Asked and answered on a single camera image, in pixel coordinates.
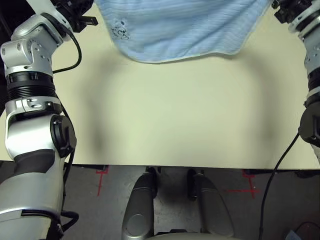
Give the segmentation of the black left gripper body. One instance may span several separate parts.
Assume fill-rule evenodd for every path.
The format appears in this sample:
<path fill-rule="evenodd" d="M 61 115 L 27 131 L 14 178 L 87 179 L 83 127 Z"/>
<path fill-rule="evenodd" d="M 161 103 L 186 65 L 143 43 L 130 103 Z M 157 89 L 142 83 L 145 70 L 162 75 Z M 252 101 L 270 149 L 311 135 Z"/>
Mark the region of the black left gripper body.
<path fill-rule="evenodd" d="M 74 33 L 80 33 L 86 26 L 97 26 L 94 16 L 84 16 L 93 6 L 94 0 L 54 0 L 53 5 L 70 24 Z"/>

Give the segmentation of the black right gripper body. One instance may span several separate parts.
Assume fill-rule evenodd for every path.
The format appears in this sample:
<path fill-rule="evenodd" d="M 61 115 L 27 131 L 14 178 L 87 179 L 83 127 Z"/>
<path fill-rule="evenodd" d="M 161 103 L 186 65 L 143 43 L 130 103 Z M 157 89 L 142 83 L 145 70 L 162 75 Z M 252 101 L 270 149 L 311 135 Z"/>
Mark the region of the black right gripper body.
<path fill-rule="evenodd" d="M 274 16 L 281 24 L 291 23 L 311 5 L 311 0 L 273 0 L 271 3 L 271 7 L 277 10 Z"/>

